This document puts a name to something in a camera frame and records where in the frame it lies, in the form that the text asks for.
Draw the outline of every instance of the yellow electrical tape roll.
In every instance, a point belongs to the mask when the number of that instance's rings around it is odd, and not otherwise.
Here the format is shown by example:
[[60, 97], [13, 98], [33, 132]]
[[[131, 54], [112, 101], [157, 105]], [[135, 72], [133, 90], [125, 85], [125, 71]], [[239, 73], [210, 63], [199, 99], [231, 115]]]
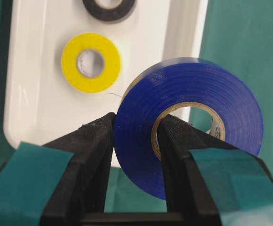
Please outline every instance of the yellow electrical tape roll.
[[[104, 60], [101, 74], [95, 78], [84, 76], [77, 68], [77, 58], [84, 50], [95, 50]], [[102, 35], [85, 33], [73, 38], [64, 48], [62, 70], [68, 82], [83, 92], [100, 92], [110, 87], [117, 79], [121, 60], [115, 45]]]

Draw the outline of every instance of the black electrical tape roll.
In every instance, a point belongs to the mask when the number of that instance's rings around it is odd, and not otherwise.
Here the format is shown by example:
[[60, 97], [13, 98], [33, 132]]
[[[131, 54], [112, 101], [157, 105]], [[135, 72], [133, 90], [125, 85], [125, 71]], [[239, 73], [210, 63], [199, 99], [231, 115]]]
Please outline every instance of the black electrical tape roll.
[[111, 22], [122, 19], [128, 15], [135, 4], [135, 0], [122, 0], [121, 3], [114, 8], [104, 8], [95, 0], [83, 0], [86, 10], [95, 18]]

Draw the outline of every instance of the teal tape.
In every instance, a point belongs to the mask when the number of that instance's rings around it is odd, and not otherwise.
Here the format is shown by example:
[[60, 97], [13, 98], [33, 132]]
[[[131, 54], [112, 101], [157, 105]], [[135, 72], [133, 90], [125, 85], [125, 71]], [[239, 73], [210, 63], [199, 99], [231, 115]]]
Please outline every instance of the teal tape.
[[273, 225], [273, 183], [252, 156], [216, 148], [191, 154], [224, 226]]
[[21, 143], [0, 173], [0, 226], [37, 226], [72, 156]]

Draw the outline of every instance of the white plastic container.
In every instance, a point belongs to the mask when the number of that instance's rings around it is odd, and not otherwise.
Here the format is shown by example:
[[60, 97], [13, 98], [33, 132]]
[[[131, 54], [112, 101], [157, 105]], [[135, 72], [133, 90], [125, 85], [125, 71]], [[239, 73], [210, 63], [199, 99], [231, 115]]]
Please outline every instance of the white plastic container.
[[[4, 133], [42, 145], [82, 124], [117, 112], [127, 86], [163, 59], [198, 57], [208, 0], [137, 0], [119, 23], [93, 18], [81, 0], [14, 0], [8, 58]], [[99, 93], [73, 88], [61, 70], [61, 55], [74, 36], [98, 33], [122, 58], [117, 81]], [[188, 111], [175, 113], [187, 120]], [[112, 166], [119, 166], [113, 155]]]

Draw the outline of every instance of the blue electrical tape roll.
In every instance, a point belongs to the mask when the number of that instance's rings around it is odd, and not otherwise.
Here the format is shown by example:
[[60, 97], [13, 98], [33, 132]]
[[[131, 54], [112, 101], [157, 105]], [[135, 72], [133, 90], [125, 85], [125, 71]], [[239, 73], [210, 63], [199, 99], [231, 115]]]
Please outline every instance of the blue electrical tape roll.
[[165, 190], [161, 162], [153, 151], [153, 125], [167, 109], [180, 107], [181, 103], [204, 106], [219, 116], [225, 142], [253, 155], [258, 155], [262, 144], [260, 107], [237, 77], [214, 63], [189, 57], [148, 68], [124, 94], [115, 119], [114, 142], [126, 175], [142, 190], [161, 199], [165, 199]]

